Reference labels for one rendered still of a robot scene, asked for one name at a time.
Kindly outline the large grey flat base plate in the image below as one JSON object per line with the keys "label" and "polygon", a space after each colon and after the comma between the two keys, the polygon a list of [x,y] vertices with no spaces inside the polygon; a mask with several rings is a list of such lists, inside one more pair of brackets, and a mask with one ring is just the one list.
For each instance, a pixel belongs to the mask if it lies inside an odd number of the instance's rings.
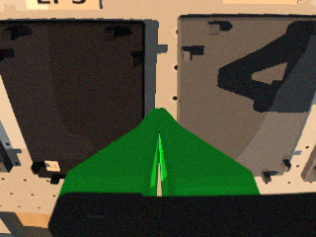
{"label": "large grey flat base plate", "polygon": [[[100,0],[100,9],[28,10],[26,0],[0,0],[0,21],[99,20],[145,23],[144,118],[165,108],[177,120],[178,17],[182,15],[308,15],[316,16],[316,0],[297,4],[223,3],[223,0]],[[0,173],[0,234],[23,237],[9,212],[52,214],[64,179],[34,175],[33,164],[19,130],[0,75],[0,140],[13,164]],[[290,156],[292,165],[270,183],[254,177],[261,194],[316,192],[316,182],[301,173],[316,144],[316,94]]]}

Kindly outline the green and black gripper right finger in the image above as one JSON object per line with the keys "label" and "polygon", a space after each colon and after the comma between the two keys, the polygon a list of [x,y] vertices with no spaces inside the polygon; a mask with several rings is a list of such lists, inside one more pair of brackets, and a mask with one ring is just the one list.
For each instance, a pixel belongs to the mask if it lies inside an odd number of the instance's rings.
{"label": "green and black gripper right finger", "polygon": [[162,196],[260,195],[253,173],[159,108]]}

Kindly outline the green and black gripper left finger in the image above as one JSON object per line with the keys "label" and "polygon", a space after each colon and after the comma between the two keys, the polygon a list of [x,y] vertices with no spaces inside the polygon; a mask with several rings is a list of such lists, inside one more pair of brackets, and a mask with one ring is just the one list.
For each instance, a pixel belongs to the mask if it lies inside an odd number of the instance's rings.
{"label": "green and black gripper left finger", "polygon": [[68,171],[58,197],[71,192],[157,196],[158,169],[159,109],[155,108],[139,126]]}

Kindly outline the dark grey rectangular frame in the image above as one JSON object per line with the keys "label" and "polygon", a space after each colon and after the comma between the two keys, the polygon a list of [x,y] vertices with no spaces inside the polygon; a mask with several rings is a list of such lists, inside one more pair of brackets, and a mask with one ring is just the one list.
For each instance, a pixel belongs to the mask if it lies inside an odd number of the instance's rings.
{"label": "dark grey rectangular frame", "polygon": [[10,173],[13,164],[0,140],[0,173]]}

